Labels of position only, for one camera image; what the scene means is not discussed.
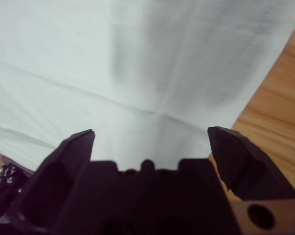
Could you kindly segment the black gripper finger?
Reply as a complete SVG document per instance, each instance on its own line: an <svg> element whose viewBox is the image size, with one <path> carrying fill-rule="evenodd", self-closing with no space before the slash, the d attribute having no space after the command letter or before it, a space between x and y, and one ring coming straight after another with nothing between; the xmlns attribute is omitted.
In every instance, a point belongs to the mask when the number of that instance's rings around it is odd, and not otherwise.
<svg viewBox="0 0 295 235"><path fill-rule="evenodd" d="M271 158L241 133L215 126L208 137L221 180L241 200L295 198L295 189Z"/></svg>
<svg viewBox="0 0 295 235"><path fill-rule="evenodd" d="M71 135L41 163L11 206L20 232L51 232L80 172L91 160L95 133Z"/></svg>

